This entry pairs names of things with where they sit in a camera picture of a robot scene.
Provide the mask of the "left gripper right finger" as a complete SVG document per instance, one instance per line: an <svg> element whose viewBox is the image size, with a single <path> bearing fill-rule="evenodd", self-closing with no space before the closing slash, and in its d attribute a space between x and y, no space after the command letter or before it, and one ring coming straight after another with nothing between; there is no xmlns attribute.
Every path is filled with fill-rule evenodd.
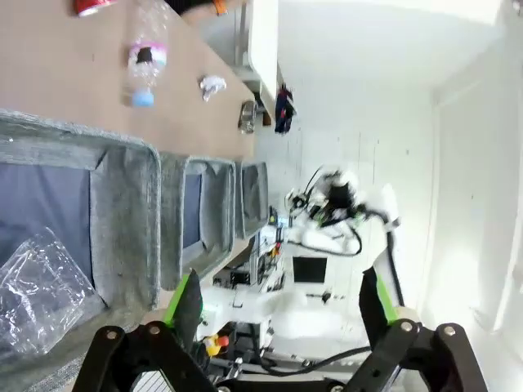
<svg viewBox="0 0 523 392"><path fill-rule="evenodd" d="M404 369L418 372L429 391L487 391L463 327L444 323L431 330L401 318L373 267L363 273L359 307L370 354L345 391L384 391Z"/></svg>

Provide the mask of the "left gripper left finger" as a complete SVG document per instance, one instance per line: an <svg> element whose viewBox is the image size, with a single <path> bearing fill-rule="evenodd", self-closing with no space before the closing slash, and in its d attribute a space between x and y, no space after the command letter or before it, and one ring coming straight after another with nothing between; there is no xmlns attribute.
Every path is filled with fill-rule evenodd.
<svg viewBox="0 0 523 392"><path fill-rule="evenodd" d="M75 381L77 391L131 391L146 372L162 376L171 391L217 388L190 354L203 311L199 276L185 274L163 320L125 332L104 326L96 331Z"/></svg>

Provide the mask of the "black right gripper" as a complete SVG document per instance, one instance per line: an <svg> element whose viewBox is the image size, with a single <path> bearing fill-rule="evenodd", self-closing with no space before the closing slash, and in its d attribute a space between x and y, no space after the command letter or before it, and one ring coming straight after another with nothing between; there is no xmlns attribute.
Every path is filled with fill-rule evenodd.
<svg viewBox="0 0 523 392"><path fill-rule="evenodd" d="M351 182L342 176L328 176L326 209L332 219L354 218L358 212L356 191Z"/></svg>

